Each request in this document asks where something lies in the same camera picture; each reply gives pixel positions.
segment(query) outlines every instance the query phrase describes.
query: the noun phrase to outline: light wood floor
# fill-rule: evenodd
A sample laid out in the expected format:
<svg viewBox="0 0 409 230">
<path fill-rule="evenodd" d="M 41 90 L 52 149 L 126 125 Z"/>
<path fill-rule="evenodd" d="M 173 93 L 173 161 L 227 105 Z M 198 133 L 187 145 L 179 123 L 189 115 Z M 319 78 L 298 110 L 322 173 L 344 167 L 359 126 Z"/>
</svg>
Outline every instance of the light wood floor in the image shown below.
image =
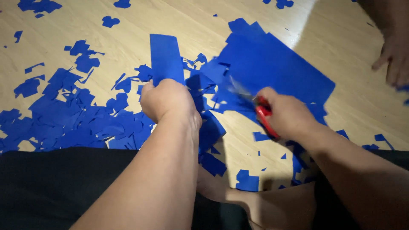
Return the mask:
<svg viewBox="0 0 409 230">
<path fill-rule="evenodd" d="M 41 94 L 15 99 L 13 89 L 27 78 L 46 74 L 49 80 L 57 68 L 73 66 L 76 57 L 63 49 L 77 40 L 86 39 L 90 49 L 106 53 L 99 56 L 101 65 L 88 82 L 78 84 L 88 88 L 96 96 L 94 102 L 102 105 L 118 93 L 110 89 L 122 73 L 133 76 L 134 67 L 150 66 L 150 33 L 176 36 L 181 55 L 188 59 L 195 59 L 200 52 L 210 59 L 226 45 L 230 33 L 227 23 L 242 17 L 248 23 L 258 21 L 266 32 L 337 84 L 326 104 L 326 121 L 333 130 L 345 129 L 358 145 L 375 143 L 374 135 L 383 133 L 396 149 L 409 150 L 409 106 L 402 105 L 408 96 L 385 85 L 386 66 L 379 72 L 371 71 L 383 39 L 367 24 L 374 25 L 369 17 L 350 0 L 294 0 L 293 7 L 282 10 L 275 7 L 275 1 L 266 5 L 262 0 L 131 0 L 127 9 L 114 7 L 116 0 L 55 1 L 63 7 L 40 19 L 32 11 L 22 12 L 17 0 L 0 2 L 0 111 L 16 108 L 30 116 L 28 107 Z M 107 15 L 121 22 L 111 29 L 103 27 L 101 20 Z M 15 44 L 13 35 L 18 30 L 23 34 Z M 40 62 L 45 62 L 45 67 L 24 74 L 25 68 Z M 42 81 L 39 92 L 46 85 Z M 134 82 L 127 109 L 139 112 L 136 90 Z M 216 116 L 227 131 L 223 142 L 216 145 L 223 154 L 216 157 L 226 162 L 228 171 L 223 178 L 232 187 L 240 169 L 260 176 L 260 187 L 270 179 L 272 188 L 289 185 L 289 149 L 272 141 L 254 142 L 252 132 L 262 128 L 236 112 Z M 389 149 L 383 142 L 375 144 Z M 34 149 L 28 142 L 20 147 Z M 280 159 L 284 153 L 286 160 Z"/>
</svg>

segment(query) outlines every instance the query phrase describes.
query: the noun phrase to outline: forearm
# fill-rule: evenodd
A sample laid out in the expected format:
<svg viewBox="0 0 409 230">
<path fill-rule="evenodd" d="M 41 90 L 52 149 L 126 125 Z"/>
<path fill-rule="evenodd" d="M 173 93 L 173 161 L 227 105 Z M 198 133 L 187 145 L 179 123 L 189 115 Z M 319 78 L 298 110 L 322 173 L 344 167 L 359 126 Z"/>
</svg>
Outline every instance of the forearm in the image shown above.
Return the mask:
<svg viewBox="0 0 409 230">
<path fill-rule="evenodd" d="M 384 36 L 407 29 L 409 0 L 357 0 Z"/>
<path fill-rule="evenodd" d="M 409 172 L 317 126 L 298 142 L 310 152 L 361 227 L 407 226 Z"/>
<path fill-rule="evenodd" d="M 164 117 L 139 153 L 72 229 L 189 229 L 198 131 Z"/>
</svg>

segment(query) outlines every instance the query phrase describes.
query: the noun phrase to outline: finger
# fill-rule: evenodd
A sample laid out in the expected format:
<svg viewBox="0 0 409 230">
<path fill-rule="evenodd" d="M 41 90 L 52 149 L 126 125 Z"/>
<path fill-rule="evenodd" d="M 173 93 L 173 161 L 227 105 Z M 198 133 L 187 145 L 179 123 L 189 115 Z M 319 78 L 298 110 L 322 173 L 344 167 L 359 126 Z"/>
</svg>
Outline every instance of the finger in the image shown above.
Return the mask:
<svg viewBox="0 0 409 230">
<path fill-rule="evenodd" d="M 262 96 L 269 101 L 269 103 L 273 103 L 273 101 L 277 98 L 279 94 L 271 87 L 262 88 L 258 93 L 257 96 Z"/>
<path fill-rule="evenodd" d="M 372 69 L 373 70 L 378 70 L 383 64 L 385 64 L 389 58 L 391 57 L 391 54 L 389 53 L 388 50 L 383 52 L 381 56 L 372 64 Z"/>
<path fill-rule="evenodd" d="M 409 79 L 409 59 L 405 59 L 399 68 L 398 78 L 396 80 L 396 87 L 400 88 L 407 84 Z"/>
<path fill-rule="evenodd" d="M 149 82 L 146 83 L 146 84 L 144 85 L 144 87 L 142 88 L 141 96 L 144 95 L 144 94 L 146 94 L 149 90 L 151 90 L 151 89 L 153 89 L 153 88 L 155 88 L 155 87 L 153 86 L 153 81 L 149 81 Z"/>
<path fill-rule="evenodd" d="M 389 63 L 388 73 L 386 75 L 386 83 L 390 86 L 396 86 L 398 79 L 399 67 L 402 65 L 402 59 L 395 59 Z"/>
</svg>

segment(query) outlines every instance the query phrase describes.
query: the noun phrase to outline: scissors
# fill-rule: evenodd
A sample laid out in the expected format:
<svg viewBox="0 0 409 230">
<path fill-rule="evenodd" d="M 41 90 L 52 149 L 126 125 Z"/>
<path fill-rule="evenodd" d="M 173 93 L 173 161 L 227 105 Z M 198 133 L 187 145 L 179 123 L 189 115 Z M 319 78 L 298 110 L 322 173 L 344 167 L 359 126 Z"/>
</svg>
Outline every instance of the scissors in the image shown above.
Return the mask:
<svg viewBox="0 0 409 230">
<path fill-rule="evenodd" d="M 231 86 L 229 87 L 229 91 L 239 95 L 246 100 L 251 101 L 254 105 L 258 122 L 260 122 L 264 126 L 268 134 L 275 138 L 280 138 L 277 132 L 270 126 L 270 123 L 266 118 L 273 115 L 268 101 L 262 96 L 254 97 L 253 95 L 251 95 L 240 83 L 236 82 L 231 75 L 230 81 Z"/>
</svg>

